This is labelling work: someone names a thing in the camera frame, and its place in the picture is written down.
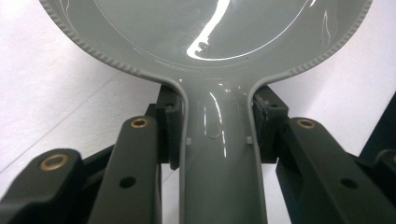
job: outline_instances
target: white surface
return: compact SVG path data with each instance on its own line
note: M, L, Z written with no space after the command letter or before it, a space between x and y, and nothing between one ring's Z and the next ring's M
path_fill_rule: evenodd
M396 91L396 2L374 1L329 60L271 87L291 117L320 121L358 155ZM159 85L97 62L38 1L0 1L0 196L36 155L55 147L83 157L114 143L121 124L155 103ZM163 219L176 223L178 172L163 166ZM263 166L269 223L288 223L274 165Z

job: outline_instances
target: gray plastic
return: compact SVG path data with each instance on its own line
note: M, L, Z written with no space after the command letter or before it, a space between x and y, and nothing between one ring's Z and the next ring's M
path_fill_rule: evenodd
M266 223L251 111L262 85L323 62L371 0L41 0L93 57L184 102L180 223Z

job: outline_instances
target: brass insert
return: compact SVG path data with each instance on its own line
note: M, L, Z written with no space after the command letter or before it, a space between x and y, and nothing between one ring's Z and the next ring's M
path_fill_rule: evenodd
M134 119L132 120L131 126L133 128L144 128L149 125L149 121L147 119Z
M305 129L313 129L315 128L315 123L308 119L299 119L297 120L298 125Z
M69 161L69 157L65 154L59 153L44 159L40 164L40 169L43 171L53 171L63 167Z

